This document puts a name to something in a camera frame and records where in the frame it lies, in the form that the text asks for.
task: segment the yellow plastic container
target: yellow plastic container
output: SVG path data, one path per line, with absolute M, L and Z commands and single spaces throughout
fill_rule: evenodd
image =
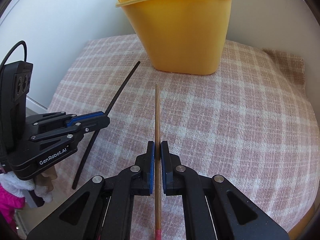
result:
M 154 68 L 208 75 L 220 62 L 231 0 L 118 0 Z

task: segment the plaid tablecloth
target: plaid tablecloth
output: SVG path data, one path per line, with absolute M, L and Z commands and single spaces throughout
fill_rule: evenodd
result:
M 304 92 L 300 57 L 226 41 L 208 76 L 152 67 L 136 35 L 89 41 L 61 81 L 50 112 L 105 111 L 134 64 L 141 64 L 110 113 L 81 175 L 114 176 L 154 140 L 155 84 L 161 139 L 199 174 L 222 174 L 289 231 L 311 207 L 319 183 L 319 132 Z M 56 165 L 55 183 L 71 195 L 79 151 Z M 164 197 L 163 239 L 185 239 L 180 197 Z M 131 239 L 153 239 L 154 199 L 136 197 Z

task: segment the metal pin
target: metal pin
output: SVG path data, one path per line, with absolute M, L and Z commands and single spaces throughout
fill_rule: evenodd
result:
M 185 168 L 185 166 L 183 166 L 183 165 L 178 165 L 178 166 L 176 167 L 176 170 L 177 170 L 177 171 L 180 171 L 180 172 L 184 172 L 184 171 L 186 170 L 186 168 Z
M 137 165 L 134 165 L 134 166 L 132 166 L 132 167 L 130 168 L 130 171 L 132 171 L 132 172 L 138 172 L 138 171 L 140 171 L 140 167 L 137 166 Z
M 101 176 L 94 176 L 94 177 L 92 178 L 92 181 L 93 181 L 94 183 L 100 183 L 100 182 L 102 181 L 102 177 L 101 177 Z
M 222 177 L 221 175 L 216 175 L 216 176 L 214 176 L 214 180 L 216 182 L 223 182 L 224 181 L 224 177 Z

